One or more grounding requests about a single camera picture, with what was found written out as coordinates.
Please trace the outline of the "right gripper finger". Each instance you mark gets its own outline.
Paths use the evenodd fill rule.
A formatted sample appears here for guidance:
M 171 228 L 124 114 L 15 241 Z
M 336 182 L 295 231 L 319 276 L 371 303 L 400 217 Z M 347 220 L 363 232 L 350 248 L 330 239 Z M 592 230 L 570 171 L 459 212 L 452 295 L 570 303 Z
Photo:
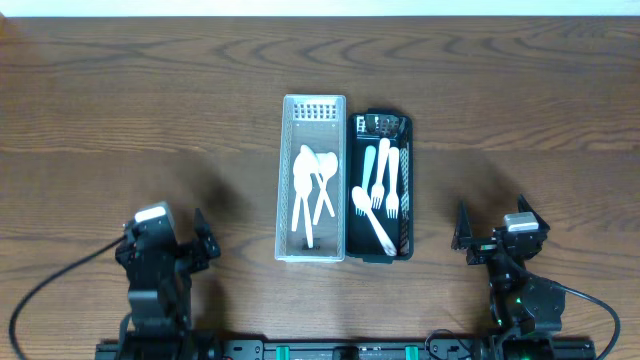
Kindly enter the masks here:
M 473 237 L 467 207 L 464 201 L 460 201 L 458 215 L 454 229 L 454 240 L 468 240 Z
M 520 213 L 530 212 L 535 217 L 540 231 L 550 230 L 549 224 L 532 208 L 523 194 L 519 194 L 517 197 L 517 207 Z

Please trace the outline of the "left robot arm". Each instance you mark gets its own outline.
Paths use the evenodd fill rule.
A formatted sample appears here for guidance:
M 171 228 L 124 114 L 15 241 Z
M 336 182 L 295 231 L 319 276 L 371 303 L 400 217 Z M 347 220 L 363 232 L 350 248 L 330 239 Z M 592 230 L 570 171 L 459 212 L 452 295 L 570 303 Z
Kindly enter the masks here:
M 200 209 L 195 237 L 176 240 L 168 206 L 141 210 L 124 227 L 115 252 L 129 281 L 131 312 L 122 320 L 117 359 L 204 359 L 207 347 L 191 325 L 191 275 L 209 268 L 220 248 Z

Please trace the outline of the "white plastic fork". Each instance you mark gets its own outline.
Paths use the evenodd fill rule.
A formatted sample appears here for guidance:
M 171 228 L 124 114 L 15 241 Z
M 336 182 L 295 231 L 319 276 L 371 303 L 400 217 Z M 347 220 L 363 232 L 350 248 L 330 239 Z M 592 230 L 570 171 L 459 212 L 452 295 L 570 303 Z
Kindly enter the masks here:
M 373 209 L 379 209 L 381 207 L 382 200 L 385 194 L 383 177 L 385 173 L 389 150 L 390 150 L 390 140 L 388 138 L 381 138 L 379 142 L 379 148 L 378 148 L 376 181 L 371 189 L 371 201 L 372 201 Z
M 397 147 L 391 147 L 388 155 L 389 193 L 386 198 L 385 206 L 387 217 L 390 219 L 396 219 L 398 217 L 399 210 L 399 197 L 397 194 L 399 153 L 400 151 Z
M 369 188 L 369 182 L 370 182 L 371 173 L 373 170 L 375 157 L 376 157 L 376 147 L 373 145 L 367 146 L 364 154 L 363 172 L 362 172 L 362 180 L 361 180 L 361 187 L 365 191 L 367 191 Z

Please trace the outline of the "white plastic spoon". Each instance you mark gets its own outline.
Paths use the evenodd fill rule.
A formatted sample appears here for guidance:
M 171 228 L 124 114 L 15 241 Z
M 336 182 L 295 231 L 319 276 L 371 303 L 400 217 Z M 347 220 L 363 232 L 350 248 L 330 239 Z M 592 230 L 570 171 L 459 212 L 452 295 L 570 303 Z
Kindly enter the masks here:
M 309 195 L 311 194 L 311 191 L 313 189 L 313 183 L 312 183 L 310 174 L 306 170 L 299 170 L 295 174 L 294 187 L 295 187 L 296 194 L 300 197 L 302 201 L 307 246 L 309 248 L 313 248 L 314 247 L 313 229 L 312 229 L 311 214 L 310 214 L 309 203 L 308 203 Z
M 310 188 L 313 188 L 310 173 L 308 172 L 306 153 L 300 152 L 298 154 L 298 156 L 294 161 L 292 171 L 294 175 L 294 180 L 301 180 L 304 184 L 309 183 Z M 296 193 L 296 197 L 294 200 L 293 214 L 292 214 L 292 222 L 291 222 L 291 230 L 293 232 L 297 231 L 299 212 L 300 212 L 300 203 L 301 203 L 301 196 L 299 193 Z
M 372 205 L 371 199 L 367 194 L 367 192 L 363 190 L 362 187 L 355 186 L 351 190 L 351 197 L 356 209 L 361 210 L 369 219 L 373 227 L 374 233 L 376 234 L 385 254 L 387 256 L 396 256 L 397 249 L 393 244 L 393 242 L 391 241 L 388 234 L 386 233 L 386 231 L 384 230 L 383 226 L 380 224 L 380 222 L 374 215 L 373 210 L 371 208 L 371 205 Z
M 338 158 L 337 155 L 333 152 L 328 153 L 319 153 L 317 155 L 319 161 L 319 176 L 318 184 L 320 187 L 320 193 L 318 195 L 318 199 L 316 201 L 316 207 L 314 211 L 313 224 L 317 225 L 319 223 L 322 209 L 326 207 L 329 215 L 331 217 L 335 216 L 335 211 L 333 209 L 332 202 L 329 198 L 328 191 L 326 189 L 328 180 L 333 177 L 338 170 Z
M 308 167 L 310 169 L 310 172 L 313 173 L 316 176 L 316 180 L 318 182 L 318 180 L 320 179 L 319 176 L 319 170 L 318 170 L 318 166 L 319 166 L 319 161 L 317 158 L 317 155 L 309 146 L 307 145 L 302 145 L 301 146 L 301 152 L 306 153 L 307 154 L 307 158 L 309 160 L 309 164 Z

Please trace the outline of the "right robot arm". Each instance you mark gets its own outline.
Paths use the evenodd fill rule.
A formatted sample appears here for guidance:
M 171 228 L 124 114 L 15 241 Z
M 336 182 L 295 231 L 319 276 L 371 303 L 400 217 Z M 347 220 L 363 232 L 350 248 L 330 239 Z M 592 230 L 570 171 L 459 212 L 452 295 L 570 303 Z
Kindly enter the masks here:
M 464 250 L 466 263 L 484 265 L 489 275 L 490 313 L 498 328 L 483 340 L 486 347 L 545 338 L 562 328 L 564 293 L 525 267 L 542 250 L 550 226 L 522 195 L 517 208 L 488 237 L 474 236 L 466 206 L 458 208 L 451 248 Z

